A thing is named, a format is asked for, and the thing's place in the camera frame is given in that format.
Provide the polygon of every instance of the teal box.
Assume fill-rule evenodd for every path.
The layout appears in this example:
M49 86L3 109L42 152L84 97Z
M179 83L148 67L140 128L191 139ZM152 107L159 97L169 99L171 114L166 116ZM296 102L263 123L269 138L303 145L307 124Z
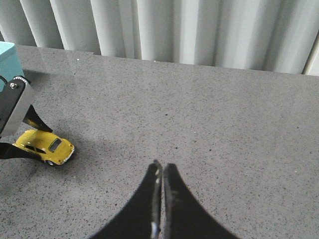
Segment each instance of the teal box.
M14 76L24 76L14 43L0 41L0 76L7 81ZM3 87L4 82L0 80L0 91Z

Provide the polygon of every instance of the screw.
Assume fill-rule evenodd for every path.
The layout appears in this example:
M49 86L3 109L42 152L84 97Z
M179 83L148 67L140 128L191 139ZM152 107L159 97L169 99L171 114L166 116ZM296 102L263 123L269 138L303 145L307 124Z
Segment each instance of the screw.
M16 83L10 83L10 87L11 87L11 89L15 89L15 88L17 88L17 84Z

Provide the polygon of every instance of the countertop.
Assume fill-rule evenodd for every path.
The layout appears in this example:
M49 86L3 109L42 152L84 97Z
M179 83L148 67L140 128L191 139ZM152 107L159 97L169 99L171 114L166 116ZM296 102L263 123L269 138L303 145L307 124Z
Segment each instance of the countertop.
M319 77L17 52L35 110L76 153L56 167L0 161L1 239L88 238L155 159L175 163L195 198L240 238L319 238Z

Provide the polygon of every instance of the car wheel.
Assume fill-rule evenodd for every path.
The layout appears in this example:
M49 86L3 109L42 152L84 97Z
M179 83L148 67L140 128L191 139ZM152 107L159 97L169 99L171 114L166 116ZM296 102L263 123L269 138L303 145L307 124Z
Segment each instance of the car wheel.
M54 166L55 165L55 163L53 163L52 161L50 161L50 160L47 160L46 161L49 165L51 165L51 166Z

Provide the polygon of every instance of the yellow toy car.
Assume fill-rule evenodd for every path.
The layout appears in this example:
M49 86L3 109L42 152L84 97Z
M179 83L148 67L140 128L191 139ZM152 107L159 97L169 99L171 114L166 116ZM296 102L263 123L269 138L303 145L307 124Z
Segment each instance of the yellow toy car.
M40 155L51 166L65 163L74 152L74 145L70 141L36 129L24 132L13 145Z

